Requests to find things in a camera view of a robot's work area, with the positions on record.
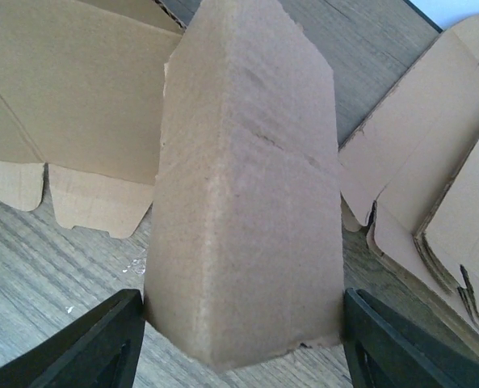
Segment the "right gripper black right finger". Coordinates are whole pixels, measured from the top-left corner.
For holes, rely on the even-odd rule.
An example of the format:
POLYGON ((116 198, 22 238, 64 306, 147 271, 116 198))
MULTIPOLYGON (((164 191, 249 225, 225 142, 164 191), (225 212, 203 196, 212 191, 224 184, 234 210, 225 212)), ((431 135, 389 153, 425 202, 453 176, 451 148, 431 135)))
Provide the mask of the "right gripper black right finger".
POLYGON ((479 387, 479 362, 370 293, 347 289, 343 311, 343 348, 354 387, 479 387))

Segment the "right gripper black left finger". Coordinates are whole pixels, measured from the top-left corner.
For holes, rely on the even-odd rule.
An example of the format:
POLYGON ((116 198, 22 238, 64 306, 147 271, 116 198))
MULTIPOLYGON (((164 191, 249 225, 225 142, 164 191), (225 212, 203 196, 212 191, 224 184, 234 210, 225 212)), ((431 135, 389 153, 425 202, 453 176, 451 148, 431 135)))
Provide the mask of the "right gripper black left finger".
POLYGON ((0 367, 0 387, 131 387, 145 332, 138 289, 121 289, 0 367))

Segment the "brown cardboard box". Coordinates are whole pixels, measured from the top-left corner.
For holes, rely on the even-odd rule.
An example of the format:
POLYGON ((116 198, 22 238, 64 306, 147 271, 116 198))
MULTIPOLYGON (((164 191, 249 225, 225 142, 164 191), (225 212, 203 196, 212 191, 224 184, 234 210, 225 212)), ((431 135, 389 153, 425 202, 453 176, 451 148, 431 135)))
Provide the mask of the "brown cardboard box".
POLYGON ((0 201, 153 229, 145 313, 215 370, 342 334, 333 71, 277 1, 0 1, 0 201))

